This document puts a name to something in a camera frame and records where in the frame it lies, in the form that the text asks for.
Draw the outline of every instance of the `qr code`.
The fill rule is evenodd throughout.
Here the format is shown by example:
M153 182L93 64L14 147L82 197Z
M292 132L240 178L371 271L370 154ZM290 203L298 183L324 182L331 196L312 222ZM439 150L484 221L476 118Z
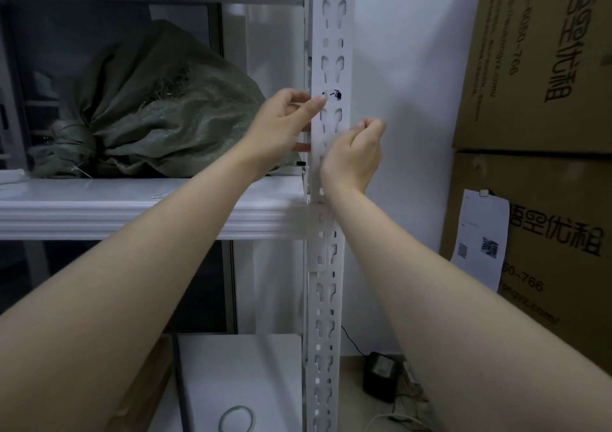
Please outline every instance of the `qr code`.
M497 242L490 241L486 237L482 238L482 247L480 247L481 252L486 253L490 257L497 258L497 247Z
M465 258L467 254L468 254L468 246L460 243L459 250L457 250L457 255L459 255L462 258Z

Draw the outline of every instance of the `person's left arm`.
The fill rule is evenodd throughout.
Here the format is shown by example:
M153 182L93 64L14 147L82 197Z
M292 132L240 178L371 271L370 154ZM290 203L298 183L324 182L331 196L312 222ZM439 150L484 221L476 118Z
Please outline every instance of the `person's left arm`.
M232 150L0 316L3 430L103 428L242 193L306 149L325 103L309 98L281 90Z

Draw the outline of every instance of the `beige floor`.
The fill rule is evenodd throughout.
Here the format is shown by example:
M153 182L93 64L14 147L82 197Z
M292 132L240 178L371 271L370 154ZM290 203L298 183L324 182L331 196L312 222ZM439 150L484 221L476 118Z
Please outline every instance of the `beige floor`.
M377 400L366 394L362 388L363 383L363 357L342 357L340 360L340 411L338 418L339 432L363 432L368 422L377 414L391 413L392 405ZM399 398L396 401L397 413L417 415L417 405L409 399ZM417 417L425 423L432 424L434 430L439 430L427 404L420 404ZM415 430L425 430L419 426ZM387 419L379 419L372 424L368 432L406 432L410 430L401 424Z

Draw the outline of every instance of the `hand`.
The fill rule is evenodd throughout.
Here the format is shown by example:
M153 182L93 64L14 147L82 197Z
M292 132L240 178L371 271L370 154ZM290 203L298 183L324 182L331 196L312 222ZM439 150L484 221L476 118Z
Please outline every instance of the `hand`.
M325 106L324 96L310 98L307 92L282 89L266 100L237 149L255 160L257 175L264 176L290 151L310 152L310 144L297 142L302 131Z
M321 166L325 194L333 196L346 190L365 193L383 158L380 142L386 127L378 118L368 118L341 135Z

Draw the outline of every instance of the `forearm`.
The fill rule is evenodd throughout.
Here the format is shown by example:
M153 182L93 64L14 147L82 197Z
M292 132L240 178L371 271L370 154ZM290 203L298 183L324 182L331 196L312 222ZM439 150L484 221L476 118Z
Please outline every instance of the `forearm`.
M228 152L0 318L3 427L104 425L253 181L251 161Z
M605 430L612 381L419 243L363 194L330 192L402 349L449 430Z

